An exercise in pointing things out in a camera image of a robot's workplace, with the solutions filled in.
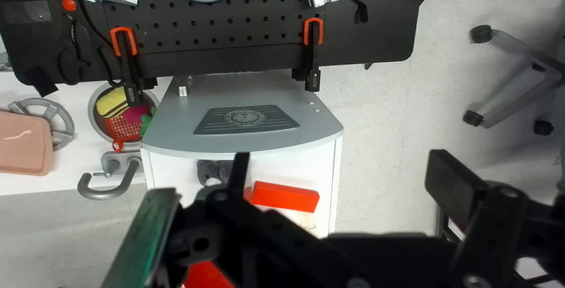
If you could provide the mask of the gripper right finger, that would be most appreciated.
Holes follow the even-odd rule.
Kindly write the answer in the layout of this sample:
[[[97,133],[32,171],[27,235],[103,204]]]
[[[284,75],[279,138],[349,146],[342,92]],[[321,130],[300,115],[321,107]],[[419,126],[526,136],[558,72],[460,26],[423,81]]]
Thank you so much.
[[[533,258],[565,288],[565,188],[552,204],[486,182],[446,150],[431,150],[426,191],[463,232],[442,288],[522,288],[516,264]]]

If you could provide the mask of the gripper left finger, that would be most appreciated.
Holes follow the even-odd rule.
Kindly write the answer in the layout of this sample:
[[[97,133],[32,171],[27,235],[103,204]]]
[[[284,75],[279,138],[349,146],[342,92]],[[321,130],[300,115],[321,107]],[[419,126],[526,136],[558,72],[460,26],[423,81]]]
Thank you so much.
[[[249,153],[237,153],[226,185],[188,207],[174,188],[149,190],[102,288],[181,288],[191,265],[212,261],[235,288],[318,288],[329,246],[275,210],[244,199]]]

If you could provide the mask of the grey plush toy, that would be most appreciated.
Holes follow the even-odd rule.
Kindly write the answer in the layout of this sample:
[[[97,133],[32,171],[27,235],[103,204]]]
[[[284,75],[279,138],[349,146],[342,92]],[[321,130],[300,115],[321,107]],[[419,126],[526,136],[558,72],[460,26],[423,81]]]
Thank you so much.
[[[232,160],[198,160],[196,162],[196,175],[203,187],[226,185],[228,183]]]

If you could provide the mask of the dark grey toy burner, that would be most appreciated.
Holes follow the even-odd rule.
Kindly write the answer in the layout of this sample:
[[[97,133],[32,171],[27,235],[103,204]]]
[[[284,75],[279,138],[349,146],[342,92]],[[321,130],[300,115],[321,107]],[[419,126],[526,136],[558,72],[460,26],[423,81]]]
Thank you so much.
[[[209,109],[193,134],[244,135],[299,127],[299,123],[276,105],[224,107]]]

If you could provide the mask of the grey toy tap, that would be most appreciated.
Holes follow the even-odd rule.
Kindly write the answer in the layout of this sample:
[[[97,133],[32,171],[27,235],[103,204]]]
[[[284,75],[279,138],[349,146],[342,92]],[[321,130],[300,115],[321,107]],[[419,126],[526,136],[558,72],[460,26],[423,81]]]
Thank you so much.
[[[123,195],[131,186],[137,173],[143,173],[143,160],[140,150],[127,150],[121,153],[109,151],[101,156],[102,172],[84,173],[77,184],[77,191],[86,199],[111,200]],[[121,176],[120,183],[113,189],[96,190],[90,187],[92,177],[111,178]]]

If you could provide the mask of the green toy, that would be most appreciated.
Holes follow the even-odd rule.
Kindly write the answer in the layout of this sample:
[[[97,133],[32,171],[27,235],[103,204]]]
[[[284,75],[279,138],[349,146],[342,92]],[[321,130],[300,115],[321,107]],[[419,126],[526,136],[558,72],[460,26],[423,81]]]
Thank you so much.
[[[140,137],[144,137],[144,135],[147,133],[147,130],[149,129],[150,123],[152,122],[153,116],[155,115],[156,111],[157,111],[157,107],[152,107],[148,113],[143,114],[140,117],[140,121],[141,121],[141,125],[139,128]]]

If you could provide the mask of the red and pink toy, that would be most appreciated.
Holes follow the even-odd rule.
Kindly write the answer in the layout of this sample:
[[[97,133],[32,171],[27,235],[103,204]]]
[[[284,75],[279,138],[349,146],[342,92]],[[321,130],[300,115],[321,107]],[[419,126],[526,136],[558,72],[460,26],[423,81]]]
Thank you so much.
[[[148,124],[143,123],[143,117],[153,116],[152,107],[148,103],[128,107],[123,113],[107,118],[105,124],[112,140],[112,148],[120,153],[126,143],[140,142]]]

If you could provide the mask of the yellow striped plush toy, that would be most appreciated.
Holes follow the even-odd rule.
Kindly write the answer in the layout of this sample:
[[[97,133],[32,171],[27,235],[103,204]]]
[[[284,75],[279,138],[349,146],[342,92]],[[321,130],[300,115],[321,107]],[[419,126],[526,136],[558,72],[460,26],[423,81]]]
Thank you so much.
[[[113,88],[105,93],[95,103],[97,112],[101,117],[114,118],[123,114],[129,105],[123,87]]]

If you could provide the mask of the round toy sink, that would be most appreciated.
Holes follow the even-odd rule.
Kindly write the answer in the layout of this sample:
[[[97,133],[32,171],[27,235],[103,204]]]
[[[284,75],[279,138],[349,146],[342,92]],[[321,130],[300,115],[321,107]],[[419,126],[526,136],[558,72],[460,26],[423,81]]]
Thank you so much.
[[[103,139],[105,139],[105,141],[108,141],[109,143],[113,143],[113,138],[109,135],[109,129],[107,127],[105,118],[101,117],[97,112],[95,103],[100,96],[111,91],[111,89],[113,88],[111,87],[111,85],[107,83],[101,85],[94,91],[93,95],[91,95],[89,102],[87,104],[87,115],[91,126],[100,137],[102,137]],[[158,97],[155,96],[153,91],[151,90],[145,90],[143,92],[143,95],[151,107],[158,107],[158,105],[161,103]]]

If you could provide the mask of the red block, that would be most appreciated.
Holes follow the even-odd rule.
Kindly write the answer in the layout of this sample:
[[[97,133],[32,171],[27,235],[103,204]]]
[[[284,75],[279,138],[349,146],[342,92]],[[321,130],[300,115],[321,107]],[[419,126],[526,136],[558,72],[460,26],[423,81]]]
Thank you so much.
[[[255,206],[314,213],[320,196],[315,190],[256,181],[244,188],[244,199]]]

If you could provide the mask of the office chair base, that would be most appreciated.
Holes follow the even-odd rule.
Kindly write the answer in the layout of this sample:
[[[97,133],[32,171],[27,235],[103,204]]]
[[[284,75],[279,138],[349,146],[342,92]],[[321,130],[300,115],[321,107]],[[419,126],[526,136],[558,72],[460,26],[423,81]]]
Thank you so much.
[[[470,37],[474,44],[492,45],[517,57],[519,66],[483,101],[469,105],[462,116],[464,123],[488,129],[540,103],[533,133],[549,136],[565,131],[565,33],[558,33],[547,51],[489,25],[474,27]]]

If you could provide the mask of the orange and black clamp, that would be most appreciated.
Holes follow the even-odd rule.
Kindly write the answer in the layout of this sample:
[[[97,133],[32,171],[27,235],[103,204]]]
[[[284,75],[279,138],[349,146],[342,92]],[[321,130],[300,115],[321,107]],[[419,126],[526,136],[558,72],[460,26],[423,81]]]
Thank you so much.
[[[138,43],[130,27],[119,26],[111,29],[110,37],[113,50],[119,59],[121,84],[129,107],[144,103],[143,91],[154,89],[158,85],[156,78],[144,79],[138,63]]]
[[[311,17],[303,21],[302,63],[298,68],[291,69],[291,77],[295,81],[302,81],[305,91],[320,91],[320,59],[319,47],[324,39],[324,21],[321,18]]]

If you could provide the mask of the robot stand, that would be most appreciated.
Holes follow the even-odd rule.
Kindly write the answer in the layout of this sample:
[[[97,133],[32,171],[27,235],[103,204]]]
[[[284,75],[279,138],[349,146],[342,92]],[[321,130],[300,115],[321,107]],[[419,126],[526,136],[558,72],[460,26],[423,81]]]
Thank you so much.
[[[324,21],[321,66],[397,62],[414,48],[421,0],[339,0],[311,8],[307,0],[139,0],[136,6],[84,3],[100,33],[131,27],[143,77],[297,68],[303,23]],[[0,35],[16,78],[26,84],[62,83],[57,49],[68,33],[59,0],[0,0]]]

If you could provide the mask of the grey round grate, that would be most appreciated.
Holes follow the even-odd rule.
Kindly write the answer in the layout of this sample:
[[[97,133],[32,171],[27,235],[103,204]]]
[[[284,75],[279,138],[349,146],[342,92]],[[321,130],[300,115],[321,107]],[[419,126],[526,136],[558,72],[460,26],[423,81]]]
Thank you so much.
[[[41,117],[48,121],[53,151],[67,147],[75,139],[76,127],[70,113],[59,103],[46,98],[27,98],[8,104],[11,112]]]

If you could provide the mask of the pink tray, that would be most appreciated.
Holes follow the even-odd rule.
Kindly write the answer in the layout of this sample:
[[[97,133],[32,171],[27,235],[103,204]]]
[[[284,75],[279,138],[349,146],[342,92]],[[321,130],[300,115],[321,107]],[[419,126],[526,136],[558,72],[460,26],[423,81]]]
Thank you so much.
[[[47,120],[0,111],[0,172],[45,176],[53,164]]]

